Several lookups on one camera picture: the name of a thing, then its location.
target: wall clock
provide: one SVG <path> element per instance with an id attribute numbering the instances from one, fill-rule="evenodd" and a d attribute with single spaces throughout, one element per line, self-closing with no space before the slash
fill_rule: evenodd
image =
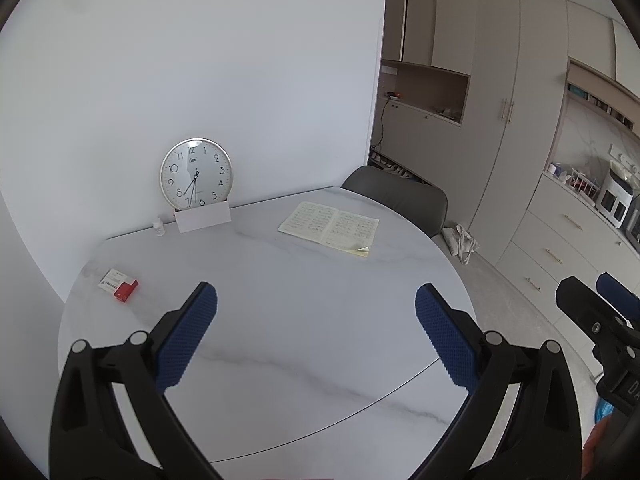
<path id="1" fill-rule="evenodd" d="M 209 139 L 176 144 L 160 167 L 162 193 L 177 210 L 226 200 L 233 179 L 229 156 Z"/>

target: dish rack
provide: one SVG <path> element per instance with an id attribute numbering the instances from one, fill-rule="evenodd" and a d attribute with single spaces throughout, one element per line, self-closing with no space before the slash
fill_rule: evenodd
<path id="1" fill-rule="evenodd" d="M 600 191 L 600 187 L 596 186 L 591 180 L 587 178 L 584 173 L 571 168 L 571 176 L 566 181 L 567 186 L 573 188 L 576 193 L 583 192 L 586 196 L 595 201 Z"/>

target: cabinet handle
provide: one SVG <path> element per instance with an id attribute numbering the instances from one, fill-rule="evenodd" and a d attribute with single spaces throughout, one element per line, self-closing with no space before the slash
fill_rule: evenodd
<path id="1" fill-rule="evenodd" d="M 578 224 L 578 222 L 576 222 L 573 218 L 571 218 L 569 215 L 562 215 L 564 216 L 569 222 L 571 222 L 573 225 L 575 225 L 578 229 L 580 229 L 580 231 L 584 231 L 584 229 L 582 228 L 582 226 L 580 224 Z"/>
<path id="2" fill-rule="evenodd" d="M 511 101 L 511 106 L 509 107 L 509 115 L 507 117 L 507 123 L 511 122 L 511 115 L 513 114 L 513 108 L 516 105 L 516 101 Z"/>
<path id="3" fill-rule="evenodd" d="M 527 281 L 529 282 L 529 284 L 530 284 L 533 288 L 535 288 L 538 292 L 540 292 L 540 291 L 541 291 L 540 287 L 539 287 L 539 286 L 537 286 L 535 283 L 533 283 L 529 278 L 525 278 L 525 280 L 527 280 Z"/>
<path id="4" fill-rule="evenodd" d="M 507 111 L 507 99 L 503 99 L 502 100 L 502 113 L 500 114 L 500 120 L 503 121 L 504 120 L 504 114 Z"/>
<path id="5" fill-rule="evenodd" d="M 561 260 L 560 258 L 558 258 L 555 254 L 553 254 L 553 253 L 551 252 L 551 250 L 550 250 L 550 249 L 546 249 L 546 248 L 545 248 L 545 251 L 546 251 L 546 252 L 549 254 L 549 256 L 551 256 L 551 257 L 552 257 L 556 262 L 558 262 L 560 265 L 562 265 L 562 260 Z"/>

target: chair backrest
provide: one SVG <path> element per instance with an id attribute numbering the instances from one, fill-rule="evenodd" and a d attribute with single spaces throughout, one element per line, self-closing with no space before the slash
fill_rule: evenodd
<path id="1" fill-rule="evenodd" d="M 363 166 L 351 173 L 342 188 L 385 205 L 428 237 L 442 231 L 447 217 L 447 195 L 443 190 L 372 166 Z"/>

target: marble tabletop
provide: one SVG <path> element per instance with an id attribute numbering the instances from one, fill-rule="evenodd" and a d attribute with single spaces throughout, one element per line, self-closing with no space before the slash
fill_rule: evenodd
<path id="1" fill-rule="evenodd" d="M 465 398 L 466 390 L 454 386 L 437 361 L 388 397 L 325 430 L 213 467 L 225 480 L 407 480 Z"/>
<path id="2" fill-rule="evenodd" d="M 278 232 L 304 200 L 379 218 L 369 257 Z M 328 428 L 436 362 L 415 317 L 415 293 L 424 283 L 474 316 L 462 281 L 439 248 L 410 222 L 360 195 L 322 189 L 233 208 L 231 216 L 231 223 L 186 234 L 170 224 L 162 237 L 149 229 L 105 241 L 76 279 L 58 340 L 62 370 L 76 339 L 94 347 L 119 344 L 179 308 L 200 281 L 214 285 L 218 314 L 182 381 L 166 393 L 212 462 Z M 97 286 L 111 267 L 140 282 L 126 304 Z M 447 416 L 434 415 L 448 424 L 464 396 L 446 377 L 428 381 L 425 373 L 431 395 L 450 399 Z M 129 424 L 130 407 L 118 398 L 136 447 L 155 462 Z M 420 399 L 406 409 L 436 413 L 430 396 Z M 445 428 L 433 433 L 435 441 Z M 429 449 L 425 443 L 421 459 Z"/>

